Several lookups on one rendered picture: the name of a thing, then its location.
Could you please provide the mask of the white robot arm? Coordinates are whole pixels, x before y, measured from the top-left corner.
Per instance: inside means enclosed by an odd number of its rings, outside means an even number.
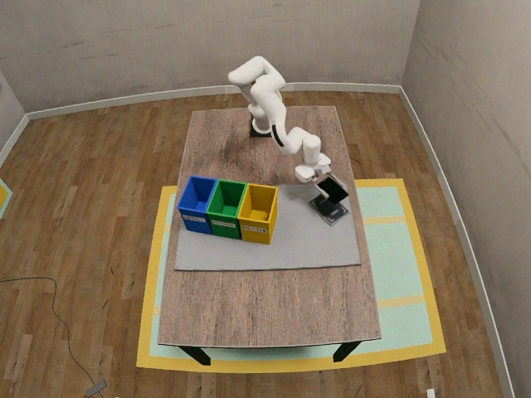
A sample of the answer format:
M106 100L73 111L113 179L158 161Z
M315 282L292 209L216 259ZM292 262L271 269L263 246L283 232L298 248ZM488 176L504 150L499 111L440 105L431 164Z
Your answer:
M247 102L250 103L248 109L256 118L256 123L253 120L256 132L271 132L275 144L287 156L294 156L302 146L302 163L316 170L318 175L330 171L330 163L319 164L321 142L317 136L300 128L291 129L286 136L286 107L280 95L280 90L285 87L285 81L267 60L261 56L254 57L230 72L228 80L234 86L239 87Z

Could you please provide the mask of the yellow recycle bin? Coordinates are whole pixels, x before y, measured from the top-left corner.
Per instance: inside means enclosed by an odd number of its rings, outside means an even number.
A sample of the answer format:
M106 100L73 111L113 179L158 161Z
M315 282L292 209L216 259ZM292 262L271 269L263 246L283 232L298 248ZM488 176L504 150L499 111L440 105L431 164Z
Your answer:
M277 216L278 187L247 184L237 219L242 240L270 245Z

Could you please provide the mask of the blue open-top bin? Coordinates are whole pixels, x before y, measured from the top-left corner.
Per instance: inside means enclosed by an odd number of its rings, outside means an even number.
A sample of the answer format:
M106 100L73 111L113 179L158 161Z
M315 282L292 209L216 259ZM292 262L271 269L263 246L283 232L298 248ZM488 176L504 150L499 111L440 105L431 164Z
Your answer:
M180 209L179 212L187 231L195 231L208 235L212 234L212 227L206 210L217 180L215 178L196 176L190 176L188 179L187 185L176 207Z

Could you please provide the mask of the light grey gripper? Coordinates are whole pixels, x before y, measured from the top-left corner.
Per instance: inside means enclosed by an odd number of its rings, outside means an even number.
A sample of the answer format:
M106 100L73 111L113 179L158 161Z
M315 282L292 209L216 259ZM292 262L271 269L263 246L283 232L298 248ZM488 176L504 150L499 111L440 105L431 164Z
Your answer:
M330 159L327 158L324 154L319 155L319 164L325 165L330 163ZM327 172L328 175L330 175L336 183L338 183L342 188L344 187L344 184L336 178L335 175L332 174L332 169L330 168L330 171ZM312 185L327 199L329 198L329 195L322 189L320 189L315 183L318 181L318 173L313 170L311 167L305 166L303 163L300 164L298 167L295 168L295 175L299 180L302 182L308 182L312 178Z

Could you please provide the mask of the green bin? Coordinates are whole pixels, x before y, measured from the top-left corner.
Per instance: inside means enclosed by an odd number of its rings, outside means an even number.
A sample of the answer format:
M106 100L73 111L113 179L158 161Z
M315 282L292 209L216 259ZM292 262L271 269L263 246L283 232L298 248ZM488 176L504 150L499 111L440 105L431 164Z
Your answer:
M247 183L244 182L217 180L206 210L214 235L235 240L241 239L241 228L237 216L246 187Z

